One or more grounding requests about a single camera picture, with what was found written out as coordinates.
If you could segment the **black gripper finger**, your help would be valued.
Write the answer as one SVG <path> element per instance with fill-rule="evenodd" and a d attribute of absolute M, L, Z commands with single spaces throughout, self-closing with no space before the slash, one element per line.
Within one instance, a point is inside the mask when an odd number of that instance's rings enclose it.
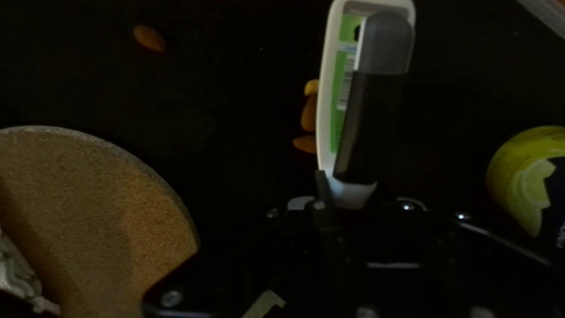
<path fill-rule="evenodd" d="M 358 45 L 333 177 L 373 185 L 382 176 L 414 31 L 400 13 L 377 11 L 361 24 Z"/>

